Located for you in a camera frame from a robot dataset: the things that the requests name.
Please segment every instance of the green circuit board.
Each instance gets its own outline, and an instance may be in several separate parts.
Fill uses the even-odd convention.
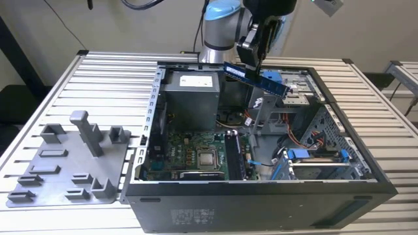
[[[238,140],[241,152],[249,153],[247,135],[241,135]],[[197,158],[201,154],[213,155],[212,165],[198,165]],[[146,179],[177,180],[178,174],[186,171],[220,171],[224,180],[229,179],[222,134],[168,134],[166,156],[164,160],[150,160]]]

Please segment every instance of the black cable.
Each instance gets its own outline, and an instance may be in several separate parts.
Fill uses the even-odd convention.
[[[68,30],[68,32],[72,34],[72,36],[76,38],[76,40],[77,40],[77,41],[78,41],[78,43],[81,44],[81,46],[82,46],[84,50],[86,50],[86,48],[85,48],[85,46],[84,46],[84,44],[81,43],[81,41],[80,41],[80,39],[77,38],[77,36],[72,33],[72,31],[70,31],[70,30],[69,30],[69,28],[66,27],[66,25],[65,25],[65,23],[64,23],[62,19],[60,18],[60,16],[58,16],[57,12],[56,12],[56,11],[54,11],[54,9],[52,8],[52,6],[50,6],[50,5],[49,5],[49,3],[46,2],[46,0],[44,0],[44,2],[46,3],[48,7],[49,7],[49,8],[50,8],[50,10],[53,11],[54,15],[57,16],[57,18],[58,18],[60,22],[62,23],[62,25],[64,25],[65,29],[66,29],[66,30]]]
[[[202,16],[206,11],[206,6],[208,6],[209,0],[204,0],[202,8],[201,8],[201,14],[200,14],[200,20],[198,20],[198,26],[197,26],[197,31],[194,35],[194,41],[193,41],[193,52],[196,51],[196,41],[197,41],[197,35],[198,31],[201,31],[200,38],[201,38],[201,46],[202,46]]]
[[[126,2],[126,0],[120,0],[122,5],[125,5],[128,8],[130,8],[132,10],[136,10],[136,11],[142,11],[142,10],[146,10],[149,9],[150,7],[153,7],[154,5],[157,5],[162,0],[152,0],[149,1],[148,3],[142,4],[142,5],[133,5],[130,3]]]
[[[198,21],[197,31],[196,31],[196,35],[194,35],[194,41],[193,41],[193,52],[196,51],[196,40],[197,40],[197,35],[198,35],[200,25],[201,25],[201,19],[200,19],[200,21]]]
[[[403,116],[407,116],[407,114],[409,114],[411,109],[412,109],[412,105],[409,105],[409,107],[407,108],[405,113],[404,113],[404,115],[403,115]]]
[[[202,46],[202,18],[201,18],[201,24],[200,24],[200,43]]]
[[[393,96],[393,94],[396,93],[396,90],[397,90],[397,88],[399,88],[399,87],[400,87],[400,82],[399,82],[399,84],[397,84],[396,88],[393,89],[393,91],[392,91],[392,93],[391,93],[391,96],[389,96],[388,101],[391,101],[392,96]]]
[[[273,165],[268,165],[268,164],[264,164],[264,163],[260,163],[260,165],[263,165],[263,166],[269,166],[269,167],[273,166]]]

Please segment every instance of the label sticker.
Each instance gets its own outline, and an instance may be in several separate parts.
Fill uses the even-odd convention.
[[[234,75],[240,76],[240,77],[245,77],[245,74],[240,71],[237,71],[236,69],[226,67],[226,71],[233,73]]]
[[[170,209],[173,225],[212,224],[214,209]]]
[[[180,87],[212,87],[210,76],[189,76],[180,77]]]
[[[252,119],[247,117],[245,122],[244,122],[245,126],[249,126],[251,122],[252,122]]]

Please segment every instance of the cable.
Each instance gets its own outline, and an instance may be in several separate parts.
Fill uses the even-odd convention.
[[[121,3],[128,7],[130,8],[132,10],[136,10],[136,11],[142,11],[142,10],[146,10],[149,9],[150,7],[153,7],[154,5],[157,5],[162,0],[152,0],[149,1],[148,3],[142,4],[142,5],[133,5],[130,3],[126,2],[126,0],[120,0]]]
[[[202,19],[201,19],[201,24],[200,24],[200,43],[202,46]]]
[[[201,18],[200,18],[200,21],[198,21],[197,31],[196,31],[196,35],[194,35],[194,41],[193,41],[193,52],[196,51],[196,40],[197,40],[197,35],[198,35],[200,25],[201,25]]]
[[[393,94],[396,93],[396,90],[397,90],[399,86],[400,86],[400,82],[399,82],[399,84],[397,84],[396,88],[392,90],[392,93],[391,93],[391,96],[389,96],[388,101],[391,101],[392,96],[393,96]]]
[[[217,121],[216,120],[216,123],[218,124],[218,125],[221,125],[222,127],[225,127],[225,128],[240,128],[240,127],[242,127],[242,126],[229,126],[229,125],[226,125],[226,124],[222,124],[220,121]]]
[[[72,34],[72,36],[76,38],[76,40],[77,40],[77,41],[78,41],[78,43],[81,44],[81,46],[82,46],[84,50],[86,50],[86,48],[85,48],[85,46],[84,46],[84,44],[81,43],[81,41],[80,41],[80,39],[77,38],[77,36],[72,33],[72,31],[70,31],[70,30],[69,30],[69,28],[66,27],[66,25],[65,25],[65,23],[64,23],[62,19],[60,18],[60,16],[58,16],[57,12],[56,12],[56,11],[54,11],[54,9],[52,8],[52,6],[50,6],[50,5],[49,5],[49,3],[46,2],[46,0],[44,0],[44,2],[46,3],[48,7],[49,7],[49,8],[50,8],[50,10],[53,11],[54,15],[57,16],[57,18],[58,18],[60,22],[62,23],[62,25],[64,25],[65,29],[66,29],[66,30],[68,30],[68,32]]]
[[[292,141],[299,147],[301,147],[301,148],[308,148],[308,147],[304,146],[304,145],[297,141],[297,139],[295,138],[295,135],[293,135],[292,130],[291,130],[291,128],[289,128],[289,123],[288,123],[288,116],[287,116],[287,114],[283,114],[283,120],[284,120],[284,122],[287,123],[287,135],[288,135],[291,141]]]
[[[253,164],[253,165],[263,165],[263,166],[273,166],[272,164],[264,164],[264,163],[259,163],[259,162],[256,162],[256,161],[253,161],[253,160],[247,160],[247,162],[249,163],[249,164]]]
[[[412,105],[409,105],[409,107],[407,108],[405,113],[404,113],[404,115],[403,115],[403,116],[407,116],[407,114],[409,114],[411,109],[412,109]]]
[[[197,41],[197,35],[198,31],[201,31],[200,38],[201,38],[201,46],[202,46],[202,16],[206,11],[206,6],[208,6],[209,0],[204,0],[202,8],[201,8],[201,14],[200,14],[200,20],[198,20],[198,26],[197,26],[197,31],[194,34],[194,41],[193,41],[193,52],[196,51],[196,41]]]

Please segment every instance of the motherboard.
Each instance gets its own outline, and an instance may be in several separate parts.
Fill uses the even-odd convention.
[[[228,168],[224,134],[169,133],[166,142],[165,156],[149,161],[146,180],[229,180],[229,170],[234,169]],[[238,136],[238,150],[238,158],[251,155],[245,134]],[[247,165],[245,179],[253,177]]]

